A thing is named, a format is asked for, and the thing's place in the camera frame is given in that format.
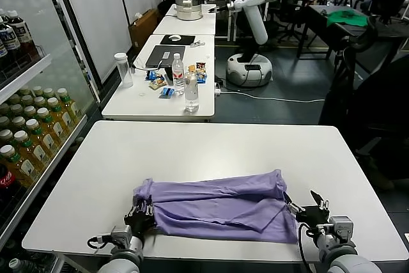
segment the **beverage bottle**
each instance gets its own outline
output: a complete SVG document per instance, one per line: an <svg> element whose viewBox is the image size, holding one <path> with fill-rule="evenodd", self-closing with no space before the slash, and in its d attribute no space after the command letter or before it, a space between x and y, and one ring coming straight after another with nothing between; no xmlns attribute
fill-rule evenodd
<svg viewBox="0 0 409 273"><path fill-rule="evenodd" d="M0 164L0 195L5 203L11 202L13 199L19 200L26 188L16 180L15 176L10 172L5 164Z"/></svg>
<svg viewBox="0 0 409 273"><path fill-rule="evenodd" d="M4 43L0 40L0 70L3 71L13 63Z"/></svg>
<svg viewBox="0 0 409 273"><path fill-rule="evenodd" d="M39 108L44 108L47 105L47 102L45 101L45 98L42 96L38 96L34 98L34 105Z"/></svg>
<svg viewBox="0 0 409 273"><path fill-rule="evenodd" d="M20 104L17 105L12 105L12 107L10 108L12 110L13 116L23 116L24 115L24 109L23 106Z"/></svg>
<svg viewBox="0 0 409 273"><path fill-rule="evenodd" d="M38 96L43 96L43 88L41 86L35 86L33 88L33 92L37 97Z"/></svg>
<svg viewBox="0 0 409 273"><path fill-rule="evenodd" d="M13 27L14 32L21 44L21 50L25 54L29 54L31 59L36 60L39 58L36 45L31 37L30 30L27 27L27 23L19 17L15 10L8 11L9 21L8 24Z"/></svg>
<svg viewBox="0 0 409 273"><path fill-rule="evenodd" d="M187 111L195 112L199 109L199 88L195 72L187 73L185 78L185 99Z"/></svg>
<svg viewBox="0 0 409 273"><path fill-rule="evenodd" d="M12 128L12 123L10 119L7 116L2 116L0 117L0 129L11 129Z"/></svg>
<svg viewBox="0 0 409 273"><path fill-rule="evenodd" d="M34 99L31 95L24 95L21 98L21 102L23 103L24 107L27 107L28 105L34 104Z"/></svg>
<svg viewBox="0 0 409 273"><path fill-rule="evenodd" d="M58 147L51 134L44 132L39 122L34 118L28 120L26 125L30 130L31 139L33 140L33 142L37 144L43 144L43 149L47 153L47 155L50 158L53 157L57 153Z"/></svg>
<svg viewBox="0 0 409 273"><path fill-rule="evenodd" d="M60 123L61 122L64 123L64 126L65 126L64 128L66 128L68 133L70 133L74 129L75 123L73 122L70 115L68 114L68 111L66 111L66 109L64 109L63 111L63 108L59 104L58 99L56 99L55 97L49 98L47 100L47 103L50 107L52 117L56 121L59 121Z"/></svg>
<svg viewBox="0 0 409 273"><path fill-rule="evenodd" d="M22 157L12 145L4 145L0 148L0 154L8 161L9 170L15 176L15 179L23 187L30 187L37 177L36 169L31 161Z"/></svg>
<svg viewBox="0 0 409 273"><path fill-rule="evenodd" d="M183 62L180 59L180 54L173 54L173 63L172 63L172 75L173 75L173 86L176 95L183 94Z"/></svg>
<svg viewBox="0 0 409 273"><path fill-rule="evenodd" d="M57 93L71 119L75 122L75 124L78 124L79 120L82 118L82 113L77 107L77 103L70 98L65 88L58 89Z"/></svg>
<svg viewBox="0 0 409 273"><path fill-rule="evenodd" d="M20 41L17 38L13 28L4 23L0 17L0 40L3 42L9 54L12 55L12 60L17 61L23 55L21 53Z"/></svg>
<svg viewBox="0 0 409 273"><path fill-rule="evenodd" d="M6 15L6 12L0 8L0 17L4 20L6 24L8 24L8 16Z"/></svg>
<svg viewBox="0 0 409 273"><path fill-rule="evenodd" d="M10 106L6 103L0 105L0 115L1 116L11 116L12 112L10 111Z"/></svg>
<svg viewBox="0 0 409 273"><path fill-rule="evenodd" d="M14 138L20 144L20 153L27 153L38 173L42 174L50 162L50 157L45 153L42 146L38 143L34 144L24 130L17 131L14 134Z"/></svg>
<svg viewBox="0 0 409 273"><path fill-rule="evenodd" d="M43 273L43 269L29 260L14 258L10 260L8 266L12 269L13 273Z"/></svg>
<svg viewBox="0 0 409 273"><path fill-rule="evenodd" d="M17 105L21 103L21 97L19 94L13 94L8 98L8 101L10 102L10 105Z"/></svg>
<svg viewBox="0 0 409 273"><path fill-rule="evenodd" d="M51 97L57 97L52 88L45 88L43 91L43 95L45 99L49 99Z"/></svg>
<svg viewBox="0 0 409 273"><path fill-rule="evenodd" d="M43 129L46 132L51 133L51 136L57 142L58 147L60 147L67 139L67 134L63 130L61 124L58 121L54 121L50 112L46 108L40 108L37 110L37 114L41 118Z"/></svg>
<svg viewBox="0 0 409 273"><path fill-rule="evenodd" d="M24 130L25 132L29 131L26 127L26 119L22 116L16 116L14 119L12 119L12 123L16 132L20 130Z"/></svg>
<svg viewBox="0 0 409 273"><path fill-rule="evenodd" d="M38 115L37 115L37 110L36 108L34 108L33 105L28 105L27 107L24 108L24 114L26 115L27 119L30 118L35 118L36 120L39 119Z"/></svg>

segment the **black cable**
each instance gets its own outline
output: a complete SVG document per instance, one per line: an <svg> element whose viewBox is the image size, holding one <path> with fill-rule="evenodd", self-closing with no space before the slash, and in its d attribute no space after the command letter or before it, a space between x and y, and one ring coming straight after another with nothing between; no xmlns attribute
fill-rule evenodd
<svg viewBox="0 0 409 273"><path fill-rule="evenodd" d="M313 273L312 270L309 268L308 263L305 260L305 256L304 256L304 251L302 250L302 243L301 243L301 236L302 236L302 228L306 227L308 230L310 229L308 227L308 225L306 225L306 223L302 223L300 224L300 226L298 227L298 247L300 249L300 254L301 254L301 259L302 259L302 263L305 266L305 269L307 270L308 273Z"/></svg>

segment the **cable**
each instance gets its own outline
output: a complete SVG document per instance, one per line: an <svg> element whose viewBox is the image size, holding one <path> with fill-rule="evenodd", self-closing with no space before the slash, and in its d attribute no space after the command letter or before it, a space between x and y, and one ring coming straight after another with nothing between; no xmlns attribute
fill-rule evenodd
<svg viewBox="0 0 409 273"><path fill-rule="evenodd" d="M267 99L267 100L278 100L280 102L301 102L304 104L309 104L311 102L324 102L325 99L314 99L314 100L293 100L293 99L285 99L285 98L275 98L275 97L256 97L252 96L246 93L240 93L240 92L221 92L221 94L239 94L239 95L245 95L254 99Z"/></svg>
<svg viewBox="0 0 409 273"><path fill-rule="evenodd" d="M313 273L312 270L309 268L308 263L305 260L304 251L302 249L301 236L302 236L302 228L303 227L306 227L307 230L309 230L309 227L308 227L308 225L306 225L306 223L302 223L298 227L298 248L300 249L301 259L302 259L302 263L305 266L305 269L307 270L308 273Z"/></svg>

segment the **purple cloth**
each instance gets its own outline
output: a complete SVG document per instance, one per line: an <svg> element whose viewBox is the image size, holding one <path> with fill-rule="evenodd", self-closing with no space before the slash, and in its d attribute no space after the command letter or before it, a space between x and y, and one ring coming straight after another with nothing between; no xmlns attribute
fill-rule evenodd
<svg viewBox="0 0 409 273"><path fill-rule="evenodd" d="M296 243L286 210L281 170L204 182L153 182L134 190L134 202L152 196L153 214L167 235Z"/></svg>

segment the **gray floor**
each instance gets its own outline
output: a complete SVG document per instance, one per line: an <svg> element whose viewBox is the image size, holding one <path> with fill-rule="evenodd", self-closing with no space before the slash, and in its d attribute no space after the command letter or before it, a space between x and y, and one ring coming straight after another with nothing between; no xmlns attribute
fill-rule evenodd
<svg viewBox="0 0 409 273"><path fill-rule="evenodd" d="M333 76L332 60L298 60L296 49L278 48L264 52L274 65L273 81L268 86L246 93L259 97L312 100L325 98ZM226 60L235 53L234 47L216 48L216 75L225 78ZM357 69L365 78L365 73ZM104 102L112 95L112 89L118 84L118 75L107 81ZM300 104L277 102L274 100L255 100L237 94L222 94L216 98L214 123L260 123L260 124L296 124L317 125L323 103ZM91 115L93 122L101 120L96 110ZM409 180L395 181L396 188L389 192L377 192L378 197L388 212L407 248L409 242L404 234L409 233ZM385 273L408 273L409 261L378 263ZM305 272L301 265L271 265L266 263L212 262L212 261L145 261L141 272L186 272L186 273L270 273L270 272Z"/></svg>

